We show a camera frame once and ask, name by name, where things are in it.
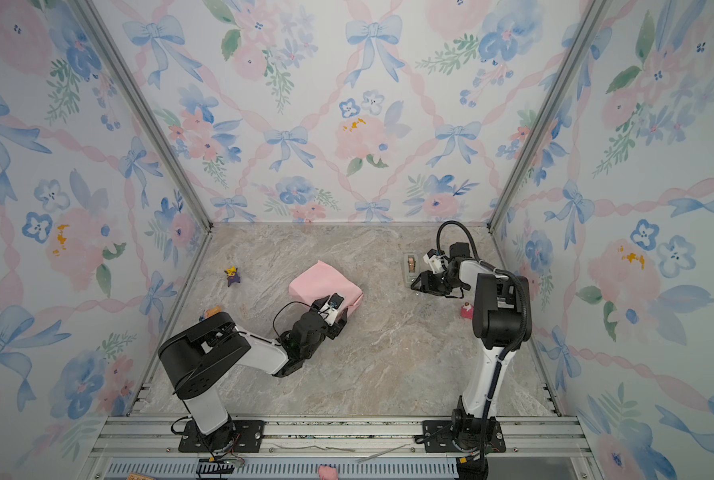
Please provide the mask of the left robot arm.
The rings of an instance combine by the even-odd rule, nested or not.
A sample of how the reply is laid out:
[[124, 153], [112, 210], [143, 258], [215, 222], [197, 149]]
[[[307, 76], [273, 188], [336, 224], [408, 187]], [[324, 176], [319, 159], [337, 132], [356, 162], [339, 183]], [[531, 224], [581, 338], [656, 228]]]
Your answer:
[[166, 340], [158, 358], [174, 394], [189, 412], [179, 433], [179, 451], [256, 452], [262, 424], [236, 425], [220, 398], [218, 381], [235, 366], [287, 377], [312, 359], [325, 340], [337, 338], [347, 322], [348, 308], [333, 294], [308, 305], [293, 327], [275, 339], [241, 328], [221, 311]]

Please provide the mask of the purple wrapping paper sheet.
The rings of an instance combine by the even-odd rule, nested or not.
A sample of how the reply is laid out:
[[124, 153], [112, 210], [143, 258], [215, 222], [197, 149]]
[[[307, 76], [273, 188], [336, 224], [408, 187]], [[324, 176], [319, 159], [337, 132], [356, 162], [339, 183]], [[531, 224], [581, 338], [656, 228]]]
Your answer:
[[336, 293], [344, 298], [345, 306], [350, 311], [360, 306], [364, 296], [360, 287], [335, 267], [323, 261], [318, 261], [294, 278], [289, 284], [288, 291], [293, 300], [306, 304], [312, 304], [317, 299]]

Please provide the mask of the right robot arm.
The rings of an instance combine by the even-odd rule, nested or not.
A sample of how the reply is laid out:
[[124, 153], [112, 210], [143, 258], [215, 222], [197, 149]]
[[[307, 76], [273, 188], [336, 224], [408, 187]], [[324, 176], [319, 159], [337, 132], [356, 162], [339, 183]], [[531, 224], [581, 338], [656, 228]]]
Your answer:
[[457, 242], [445, 253], [432, 249], [423, 256], [427, 269], [411, 289], [453, 298], [456, 290], [471, 297], [471, 327], [479, 354], [464, 393], [453, 410], [451, 425], [431, 433], [446, 445], [475, 453], [496, 435], [497, 396], [507, 366], [532, 332], [528, 283], [521, 276], [474, 258], [470, 245]]

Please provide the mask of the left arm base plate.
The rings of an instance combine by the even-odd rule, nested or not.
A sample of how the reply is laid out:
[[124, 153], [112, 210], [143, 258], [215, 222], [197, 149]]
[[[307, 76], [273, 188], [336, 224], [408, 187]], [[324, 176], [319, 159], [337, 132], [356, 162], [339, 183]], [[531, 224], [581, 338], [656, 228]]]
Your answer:
[[262, 420], [229, 421], [211, 434], [202, 433], [194, 420], [189, 420], [179, 433], [180, 453], [258, 453], [266, 423]]

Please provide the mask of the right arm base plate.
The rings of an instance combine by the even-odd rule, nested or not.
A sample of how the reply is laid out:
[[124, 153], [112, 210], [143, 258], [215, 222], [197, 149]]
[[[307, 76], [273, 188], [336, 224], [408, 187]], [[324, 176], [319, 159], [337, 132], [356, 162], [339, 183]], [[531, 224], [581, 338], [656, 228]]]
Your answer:
[[[426, 453], [472, 454], [480, 448], [480, 421], [469, 422], [464, 427], [455, 427], [452, 421], [424, 420], [422, 433], [415, 440]], [[506, 443], [500, 423], [491, 418], [484, 440], [485, 454], [505, 453]]]

